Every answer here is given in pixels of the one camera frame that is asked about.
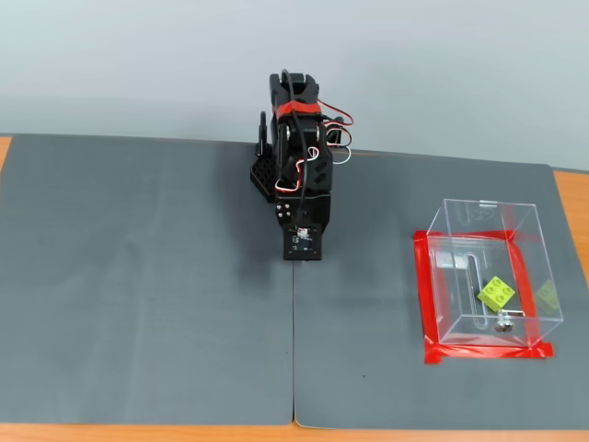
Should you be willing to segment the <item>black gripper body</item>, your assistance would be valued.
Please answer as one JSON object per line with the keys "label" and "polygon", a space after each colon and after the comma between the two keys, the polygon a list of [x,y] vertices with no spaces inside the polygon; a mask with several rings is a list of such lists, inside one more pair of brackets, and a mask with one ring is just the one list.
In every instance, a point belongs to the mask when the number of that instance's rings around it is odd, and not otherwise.
{"label": "black gripper body", "polygon": [[330,196],[319,194],[303,202],[293,194],[278,194],[275,214],[283,231],[283,240],[320,240],[329,224]]}

